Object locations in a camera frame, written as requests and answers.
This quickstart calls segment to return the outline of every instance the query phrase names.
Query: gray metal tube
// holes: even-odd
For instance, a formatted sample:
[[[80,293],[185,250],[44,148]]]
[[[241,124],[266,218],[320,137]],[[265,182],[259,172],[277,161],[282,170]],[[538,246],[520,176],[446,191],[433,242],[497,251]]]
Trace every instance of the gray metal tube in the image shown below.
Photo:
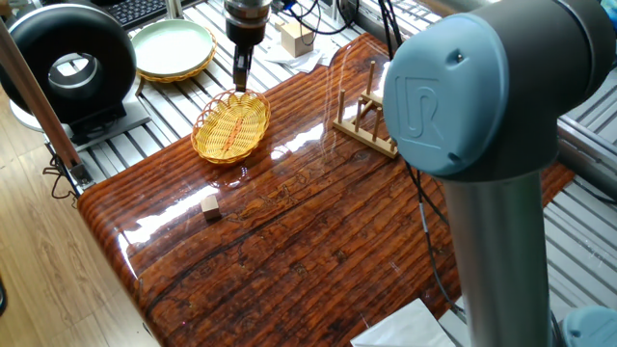
[[[540,184],[443,183],[474,347],[551,346]]]

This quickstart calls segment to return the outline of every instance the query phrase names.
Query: black desk fan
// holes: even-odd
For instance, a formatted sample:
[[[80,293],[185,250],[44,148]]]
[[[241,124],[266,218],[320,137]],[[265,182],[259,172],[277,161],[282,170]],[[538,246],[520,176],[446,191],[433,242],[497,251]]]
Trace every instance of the black desk fan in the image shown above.
[[[126,115],[122,100],[135,79],[135,52],[109,14],[85,2],[53,5],[27,13],[9,31],[58,119],[71,128],[76,145]],[[65,76],[54,67],[75,53],[88,61],[79,72]],[[0,83],[27,111],[1,67]]]

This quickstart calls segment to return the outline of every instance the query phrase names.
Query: cable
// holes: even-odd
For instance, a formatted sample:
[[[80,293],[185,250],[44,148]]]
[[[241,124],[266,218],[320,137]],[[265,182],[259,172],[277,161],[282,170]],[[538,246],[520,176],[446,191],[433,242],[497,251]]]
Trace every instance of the cable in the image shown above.
[[[433,245],[431,244],[431,235],[428,230],[428,224],[426,223],[426,214],[424,213],[424,203],[422,202],[422,194],[417,195],[417,199],[419,201],[420,206],[420,217],[422,218],[422,227],[424,228],[424,236],[426,237],[426,246],[428,247],[428,255],[431,259],[431,267],[433,268],[433,275],[435,276],[435,280],[437,281],[437,285],[439,286],[445,300],[452,306],[454,310],[457,312],[465,314],[465,310],[462,307],[456,305],[450,297],[447,295],[445,288],[442,284],[442,279],[440,279],[440,274],[437,271],[437,262],[435,261],[435,256],[433,255]]]
[[[617,205],[617,201],[615,201],[613,199],[608,199],[608,198],[605,198],[605,197],[601,197],[601,196],[599,196],[598,194],[596,194],[594,192],[589,192],[588,191],[588,193],[591,194],[592,197],[594,197],[594,198],[596,198],[596,199],[598,199],[598,200],[600,200],[600,201],[602,201],[604,203],[608,203],[608,204],[612,204],[612,205]]]
[[[559,323],[557,322],[557,319],[555,318],[555,314],[552,312],[552,310],[550,311],[550,321],[552,322],[552,334],[555,338],[555,343],[557,344],[557,347],[565,346],[566,343],[563,340],[563,334],[561,332],[561,327],[559,327]]]
[[[387,1],[389,5],[389,21],[392,24],[392,32],[394,33],[394,38],[396,39],[396,46],[400,47],[403,44],[403,39],[401,38],[401,31],[398,28],[398,23],[396,22],[396,14],[394,13],[394,7],[392,6],[391,0],[383,0]]]
[[[390,42],[389,37],[389,25],[388,25],[388,9],[386,8],[386,4],[384,0],[379,0],[379,8],[382,11],[382,21],[384,22],[384,30],[386,31],[386,43],[388,44],[388,55],[389,59],[394,59],[394,51],[392,50],[392,43]]]
[[[447,226],[450,227],[450,222],[447,220],[447,218],[445,218],[445,216],[443,215],[443,213],[440,211],[439,208],[437,208],[437,206],[433,203],[433,201],[428,197],[428,195],[426,195],[426,192],[424,192],[424,190],[422,189],[422,185],[421,185],[421,181],[420,180],[416,180],[416,178],[414,177],[414,172],[412,171],[412,167],[409,165],[408,162],[405,162],[405,166],[407,167],[407,171],[409,173],[409,176],[412,178],[412,181],[414,182],[414,184],[416,185],[417,190],[419,191],[420,194],[422,194],[424,196],[424,198],[426,199],[426,202],[428,202],[428,204],[431,206],[431,208],[433,209],[433,211],[440,216],[440,219],[442,220],[442,222],[444,222]]]
[[[306,13],[304,13],[304,14],[300,14],[300,17],[301,17],[301,18],[304,18],[304,17],[306,17],[307,15],[311,14],[311,13],[312,13],[312,11],[315,9],[315,6],[316,6],[318,3],[319,3],[319,0],[315,0],[315,1],[313,1],[312,6],[310,7],[310,9],[308,9],[308,12],[306,12]]]
[[[338,0],[335,0],[335,3],[336,3],[336,8],[340,12],[340,15],[342,17],[344,17],[342,11],[340,10],[340,6],[338,5]],[[289,9],[289,12],[291,13],[291,16],[293,16],[294,18],[296,18],[296,20],[298,22],[300,22],[301,25],[306,26],[309,30],[311,30],[315,34],[320,34],[320,35],[336,35],[336,34],[342,32],[343,30],[346,30],[347,28],[350,28],[353,25],[354,18],[356,18],[358,16],[358,13],[360,12],[360,0],[358,0],[358,2],[356,4],[356,10],[354,11],[354,15],[352,15],[349,18],[349,20],[345,20],[345,24],[340,29],[336,29],[336,30],[331,31],[331,32],[324,32],[324,31],[318,30],[317,28],[313,28],[310,25],[308,25],[304,20],[302,20],[302,18],[300,16],[298,16],[292,9]]]
[[[319,0],[315,0],[315,2],[314,2],[314,3],[312,4],[312,6],[310,7],[310,10],[308,10],[307,14],[309,14],[309,13],[311,13],[311,12],[312,12],[312,10],[315,8],[315,4],[316,4],[318,1],[319,1]],[[319,15],[317,16],[317,25],[316,25],[316,28],[317,28],[317,29],[319,29],[319,24],[321,24],[321,6],[317,6],[317,10],[319,11]],[[306,43],[306,42],[305,42],[305,37],[304,37],[304,35],[302,34],[302,27],[303,27],[303,26],[302,26],[302,25],[300,25],[300,40],[302,40],[302,43],[303,43],[304,45],[308,45],[308,46],[310,46],[310,45],[312,45],[312,44],[315,42],[315,39],[317,38],[317,33],[314,33],[314,32],[313,32],[313,34],[312,34],[312,40],[311,40],[309,43]]]
[[[67,191],[67,193],[63,196],[57,196],[56,195],[56,189],[58,188],[58,182],[60,181],[60,178],[62,177],[66,177],[63,170],[62,170],[62,160],[60,159],[60,157],[58,156],[58,154],[54,154],[51,157],[51,160],[49,161],[49,167],[47,168],[43,168],[42,170],[42,174],[51,174],[51,175],[55,175],[56,176],[56,181],[54,181],[54,185],[51,188],[51,197],[53,199],[65,199],[68,197],[73,197],[73,203],[72,203],[72,207],[73,208],[77,208],[75,207],[75,203],[77,202],[77,195],[75,194],[75,192],[69,190]]]

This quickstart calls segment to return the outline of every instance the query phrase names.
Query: wooden floor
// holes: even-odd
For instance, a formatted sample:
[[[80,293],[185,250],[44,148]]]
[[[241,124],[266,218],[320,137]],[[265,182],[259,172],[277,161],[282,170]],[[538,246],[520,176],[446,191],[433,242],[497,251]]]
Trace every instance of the wooden floor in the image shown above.
[[[71,199],[50,196],[49,159],[0,89],[0,346],[158,346]],[[62,179],[58,192],[68,188]]]

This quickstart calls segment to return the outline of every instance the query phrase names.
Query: white paper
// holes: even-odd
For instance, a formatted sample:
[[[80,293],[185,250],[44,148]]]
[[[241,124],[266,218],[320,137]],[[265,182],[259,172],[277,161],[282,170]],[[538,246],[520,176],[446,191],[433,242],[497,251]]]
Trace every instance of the white paper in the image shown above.
[[[266,53],[265,60],[279,63],[301,72],[311,72],[319,65],[329,66],[337,47],[328,38],[317,36],[313,43],[313,50],[300,57],[294,58],[281,46],[281,39],[272,40]]]
[[[420,299],[351,340],[354,347],[455,347]]]

